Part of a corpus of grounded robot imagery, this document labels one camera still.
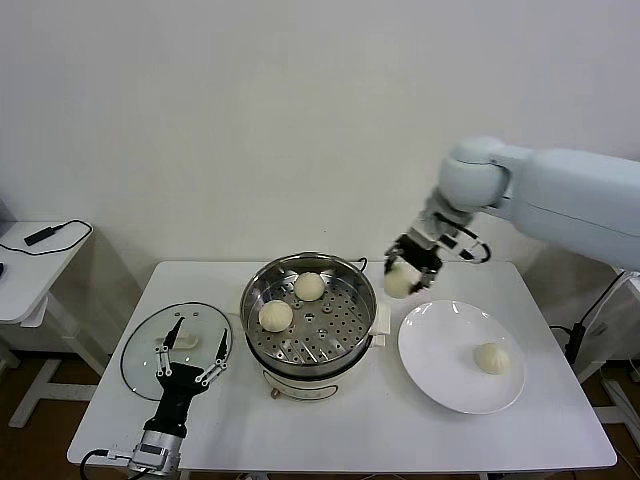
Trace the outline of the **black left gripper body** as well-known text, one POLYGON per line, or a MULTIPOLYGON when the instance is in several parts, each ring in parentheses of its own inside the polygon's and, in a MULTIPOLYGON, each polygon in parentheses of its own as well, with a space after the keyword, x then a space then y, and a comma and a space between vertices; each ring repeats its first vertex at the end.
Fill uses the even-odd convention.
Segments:
POLYGON ((185 437, 191 401, 206 391, 206 387, 196 381, 204 370, 177 362, 171 362, 170 367, 170 376, 157 378, 163 393, 154 415, 145 422, 144 430, 185 437))

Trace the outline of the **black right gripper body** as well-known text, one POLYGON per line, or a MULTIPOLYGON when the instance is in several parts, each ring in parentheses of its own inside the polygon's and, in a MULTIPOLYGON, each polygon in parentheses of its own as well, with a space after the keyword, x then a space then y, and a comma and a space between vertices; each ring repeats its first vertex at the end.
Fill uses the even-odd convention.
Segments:
POLYGON ((400 235, 393 248, 398 257, 422 273, 436 274, 442 267, 438 245, 414 228, 400 235))

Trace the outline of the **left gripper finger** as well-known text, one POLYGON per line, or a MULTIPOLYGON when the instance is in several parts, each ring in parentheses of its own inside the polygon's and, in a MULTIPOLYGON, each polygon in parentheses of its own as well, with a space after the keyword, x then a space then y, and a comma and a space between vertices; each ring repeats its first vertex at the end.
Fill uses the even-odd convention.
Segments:
POLYGON ((184 318, 180 317, 166 334, 162 343, 154 349, 157 377, 169 377, 172 375, 170 351, 174 348, 183 321, 184 318))
POLYGON ((214 362, 195 378, 195 382, 197 384, 209 385, 215 378, 217 378, 224 370, 227 369, 227 357, 229 353, 228 340, 229 330, 225 329, 221 337, 214 362))

